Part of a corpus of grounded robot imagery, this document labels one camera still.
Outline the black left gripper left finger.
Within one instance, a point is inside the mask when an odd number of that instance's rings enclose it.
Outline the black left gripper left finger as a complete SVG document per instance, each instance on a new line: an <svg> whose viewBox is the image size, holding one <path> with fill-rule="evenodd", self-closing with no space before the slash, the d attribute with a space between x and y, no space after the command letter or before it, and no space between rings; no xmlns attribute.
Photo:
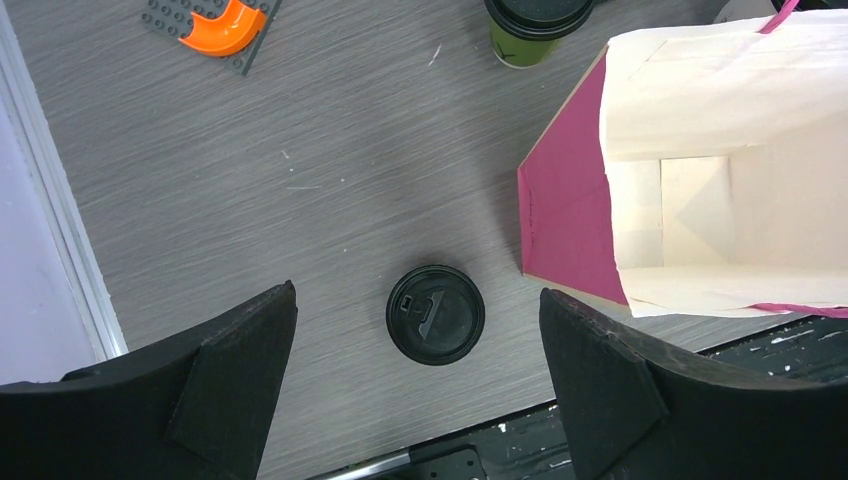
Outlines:
<svg viewBox="0 0 848 480"><path fill-rule="evenodd" d="M1 389L5 479L253 479L297 325L274 286L55 382Z"/></svg>

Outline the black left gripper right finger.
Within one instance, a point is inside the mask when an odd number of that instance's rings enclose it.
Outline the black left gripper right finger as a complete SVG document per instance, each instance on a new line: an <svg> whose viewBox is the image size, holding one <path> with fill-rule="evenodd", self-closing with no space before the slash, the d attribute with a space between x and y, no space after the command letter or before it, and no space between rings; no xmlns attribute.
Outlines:
<svg viewBox="0 0 848 480"><path fill-rule="evenodd" d="M557 290L539 327L580 479L843 479L847 387L709 359Z"/></svg>

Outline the stack of black lids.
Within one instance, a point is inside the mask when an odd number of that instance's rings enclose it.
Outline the stack of black lids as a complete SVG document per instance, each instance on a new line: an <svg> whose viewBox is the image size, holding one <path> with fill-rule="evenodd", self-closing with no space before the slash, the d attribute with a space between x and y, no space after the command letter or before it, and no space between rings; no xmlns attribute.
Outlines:
<svg viewBox="0 0 848 480"><path fill-rule="evenodd" d="M469 276L440 264L407 272L386 305L386 327L407 358L445 366L470 353L485 325L483 297Z"/></svg>

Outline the paper gift bag pink handles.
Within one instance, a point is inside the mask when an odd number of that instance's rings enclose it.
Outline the paper gift bag pink handles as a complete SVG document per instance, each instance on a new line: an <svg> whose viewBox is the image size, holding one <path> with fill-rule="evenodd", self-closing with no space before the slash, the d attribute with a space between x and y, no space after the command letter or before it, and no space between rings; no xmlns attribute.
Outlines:
<svg viewBox="0 0 848 480"><path fill-rule="evenodd" d="M528 277L635 317L845 317L846 10L612 37L517 183Z"/></svg>

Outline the green paper cup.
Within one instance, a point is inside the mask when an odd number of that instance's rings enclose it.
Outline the green paper cup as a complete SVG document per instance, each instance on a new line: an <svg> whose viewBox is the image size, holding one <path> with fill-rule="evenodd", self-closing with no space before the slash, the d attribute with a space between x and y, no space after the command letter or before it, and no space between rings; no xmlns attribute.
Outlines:
<svg viewBox="0 0 848 480"><path fill-rule="evenodd" d="M508 32L489 20L490 40L499 61L510 68L526 69L538 65L554 51L560 39L527 40Z"/></svg>

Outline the black coffee cup lid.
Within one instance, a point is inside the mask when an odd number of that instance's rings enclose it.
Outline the black coffee cup lid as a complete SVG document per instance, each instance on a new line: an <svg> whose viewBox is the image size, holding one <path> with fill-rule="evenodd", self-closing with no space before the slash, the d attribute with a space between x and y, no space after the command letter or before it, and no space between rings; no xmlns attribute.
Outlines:
<svg viewBox="0 0 848 480"><path fill-rule="evenodd" d="M593 12L593 0L485 0L491 19L522 40L561 39L579 29Z"/></svg>

